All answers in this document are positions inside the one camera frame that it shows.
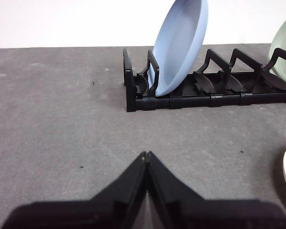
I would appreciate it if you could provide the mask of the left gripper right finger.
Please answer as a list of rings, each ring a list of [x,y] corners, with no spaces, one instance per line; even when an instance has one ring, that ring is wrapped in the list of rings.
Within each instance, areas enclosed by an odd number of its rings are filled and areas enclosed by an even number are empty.
[[[200,196],[180,181],[153,152],[146,154],[149,194],[166,229],[286,229],[286,214],[258,199]]]

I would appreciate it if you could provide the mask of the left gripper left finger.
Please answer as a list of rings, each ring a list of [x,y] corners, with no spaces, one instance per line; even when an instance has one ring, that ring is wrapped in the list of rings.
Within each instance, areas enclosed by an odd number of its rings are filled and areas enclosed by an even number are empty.
[[[15,208],[4,229],[130,229],[145,197],[148,153],[105,189],[84,201],[35,202]]]

